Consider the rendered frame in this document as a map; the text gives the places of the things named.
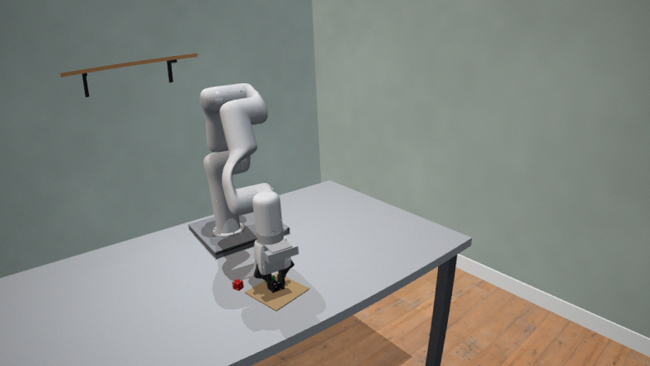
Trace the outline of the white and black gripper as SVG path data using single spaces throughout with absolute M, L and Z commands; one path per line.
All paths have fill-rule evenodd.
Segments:
M 265 260 L 264 255 L 264 251 L 268 251 L 268 249 L 264 245 L 266 244 L 261 244 L 258 240 L 255 240 L 254 242 L 254 262 L 256 267 L 254 276 L 257 279 L 264 279 L 266 281 L 267 288 L 272 293 L 274 293 L 275 286 L 274 282 L 271 279 L 271 273 L 274 273 L 276 271 L 279 272 L 277 279 L 281 282 L 282 289 L 285 289 L 285 277 L 289 269 L 294 266 L 294 262 L 291 260 L 291 257 L 288 257 L 283 260 L 273 262 L 272 264 L 268 264 Z

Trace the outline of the tan square mat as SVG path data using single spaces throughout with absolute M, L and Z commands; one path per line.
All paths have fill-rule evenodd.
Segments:
M 285 277 L 285 289 L 272 293 L 263 281 L 246 291 L 245 294 L 277 312 L 308 290 L 310 288 Z

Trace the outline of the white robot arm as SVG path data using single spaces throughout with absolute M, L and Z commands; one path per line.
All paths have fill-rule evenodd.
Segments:
M 200 104 L 205 113 L 207 146 L 213 152 L 204 159 L 216 224 L 213 234 L 241 234 L 245 227 L 239 215 L 254 212 L 257 240 L 269 250 L 264 251 L 268 264 L 298 255 L 299 247 L 284 239 L 288 230 L 283 228 L 280 196 L 274 188 L 268 183 L 239 189 L 233 185 L 233 175 L 249 169 L 251 155 L 257 150 L 252 125 L 267 120 L 263 98 L 252 85 L 240 83 L 204 89 Z

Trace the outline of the red die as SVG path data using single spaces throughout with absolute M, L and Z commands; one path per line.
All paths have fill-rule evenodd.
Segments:
M 236 290 L 241 290 L 243 288 L 243 281 L 240 279 L 236 279 L 233 281 L 233 289 Z

